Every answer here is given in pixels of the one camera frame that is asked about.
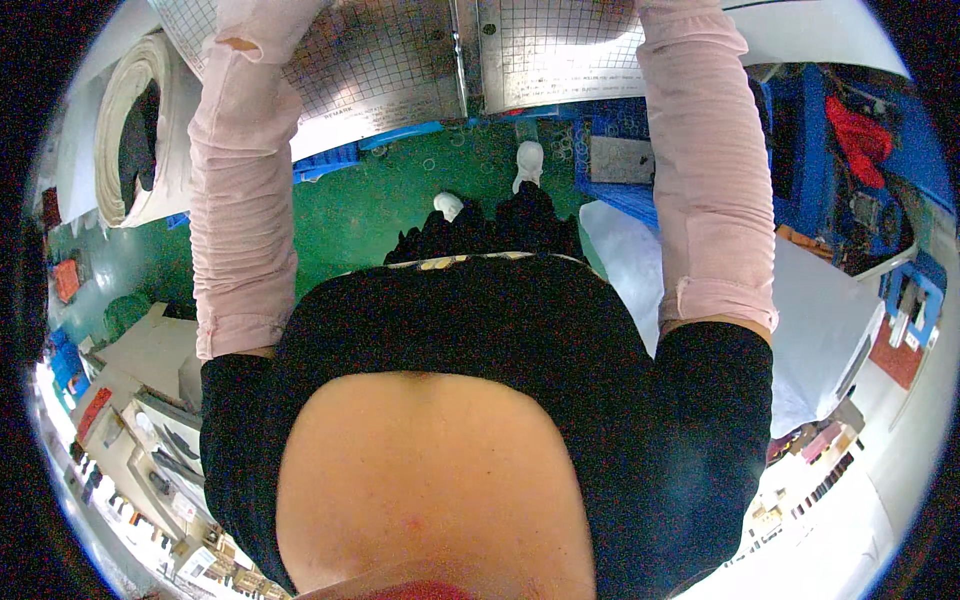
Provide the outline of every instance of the grid pattern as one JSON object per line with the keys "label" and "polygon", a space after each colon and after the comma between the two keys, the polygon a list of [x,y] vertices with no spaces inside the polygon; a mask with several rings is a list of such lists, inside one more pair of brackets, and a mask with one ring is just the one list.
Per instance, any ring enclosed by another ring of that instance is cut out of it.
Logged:
{"label": "grid pattern", "polygon": [[[501,0],[503,74],[545,69],[636,69],[643,29],[633,0]],[[600,54],[578,52],[604,44]]]}
{"label": "grid pattern", "polygon": [[313,24],[285,69],[305,118],[455,74],[445,0],[345,3]]}
{"label": "grid pattern", "polygon": [[204,40],[217,21],[217,0],[148,0],[163,23],[163,31],[200,79],[206,61],[200,58]]}

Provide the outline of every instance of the black pants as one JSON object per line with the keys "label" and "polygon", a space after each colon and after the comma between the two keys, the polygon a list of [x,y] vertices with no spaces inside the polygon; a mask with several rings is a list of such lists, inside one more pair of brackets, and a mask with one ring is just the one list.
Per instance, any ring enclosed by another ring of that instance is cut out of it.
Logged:
{"label": "black pants", "polygon": [[553,201],[531,181],[521,183],[519,192],[497,206],[494,221],[488,221],[476,203],[463,202],[464,208],[453,223],[448,223],[440,210],[434,210],[423,230],[412,228],[406,235],[401,232],[396,248],[383,264],[492,252],[547,252],[587,262],[576,217],[558,219]]}

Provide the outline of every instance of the metal sheet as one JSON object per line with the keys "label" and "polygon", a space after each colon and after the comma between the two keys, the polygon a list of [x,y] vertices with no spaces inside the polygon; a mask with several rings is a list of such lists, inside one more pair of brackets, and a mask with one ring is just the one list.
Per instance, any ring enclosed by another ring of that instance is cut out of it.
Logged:
{"label": "metal sheet", "polygon": [[[201,79],[216,0],[150,0]],[[284,69],[304,113],[293,159],[461,109],[448,0],[354,0],[322,12]]]}
{"label": "metal sheet", "polygon": [[467,115],[483,112],[483,76],[480,72],[480,28],[476,0],[450,0],[454,28],[459,42],[461,88],[467,101]]}
{"label": "metal sheet", "polygon": [[644,95],[633,8],[633,0],[480,3],[486,112]]}

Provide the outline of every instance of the red sign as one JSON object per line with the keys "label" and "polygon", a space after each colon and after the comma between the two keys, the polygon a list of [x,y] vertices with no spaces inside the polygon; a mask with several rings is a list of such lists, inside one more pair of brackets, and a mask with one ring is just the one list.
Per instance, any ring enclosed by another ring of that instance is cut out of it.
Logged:
{"label": "red sign", "polygon": [[97,395],[90,400],[89,406],[84,410],[84,415],[80,417],[80,424],[77,425],[77,439],[81,444],[84,442],[86,432],[89,431],[93,420],[97,418],[97,415],[100,414],[100,409],[107,404],[107,400],[109,400],[111,396],[113,396],[113,392],[110,391],[110,388],[100,388],[97,391]]}

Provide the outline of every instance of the clothing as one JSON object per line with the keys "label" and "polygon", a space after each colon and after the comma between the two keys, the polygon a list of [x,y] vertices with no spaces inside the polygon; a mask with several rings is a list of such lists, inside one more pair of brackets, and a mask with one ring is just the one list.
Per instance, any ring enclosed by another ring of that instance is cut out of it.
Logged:
{"label": "clothing", "polygon": [[[280,65],[308,27],[303,15],[320,4],[218,6],[217,38],[240,37],[259,49],[212,44],[189,128],[202,359],[276,344],[293,310],[289,141],[302,104]],[[660,320],[728,314],[772,330],[773,192],[738,59],[746,42],[717,0],[641,0],[637,6],[646,41],[636,56],[657,153]]]}
{"label": "clothing", "polygon": [[[299,12],[311,4],[298,6],[220,3],[218,39],[259,47],[212,44],[189,128],[197,353],[213,359],[201,443],[211,513],[293,591],[276,546],[276,482],[300,408],[346,374],[449,372],[523,392],[561,431],[599,597],[662,596],[728,559],[770,422],[772,357],[754,332],[687,324],[664,336],[655,363],[613,288],[551,254],[380,267],[331,279],[294,310],[289,141],[302,106],[280,65],[310,22]],[[737,58],[746,44],[716,0],[643,0],[640,18],[660,317],[722,313],[773,329],[770,177]],[[420,257],[433,243],[407,238],[395,252]],[[273,361],[231,354],[273,345]]]}
{"label": "clothing", "polygon": [[843,106],[836,96],[827,96],[825,108],[851,172],[864,185],[883,189],[886,181],[876,166],[894,151],[894,136],[870,117]]}
{"label": "clothing", "polygon": [[663,596],[735,552],[768,441],[767,344],[738,325],[688,324],[655,363],[587,265],[461,255],[335,277],[297,306],[273,361],[204,364],[207,505],[288,590],[276,482],[294,421],[333,378],[395,371],[481,377],[540,404],[580,483],[598,597]]}
{"label": "clothing", "polygon": [[469,200],[452,223],[441,211],[431,212],[423,230],[412,228],[399,235],[396,249],[387,254],[383,264],[504,250],[550,252],[587,262],[576,217],[557,219],[546,192],[524,181],[510,200],[497,206],[492,222]]}
{"label": "clothing", "polygon": [[120,198],[124,214],[130,214],[136,200],[136,183],[148,192],[154,189],[156,176],[156,120],[160,112],[160,86],[150,80],[127,113],[117,165],[120,171]]}

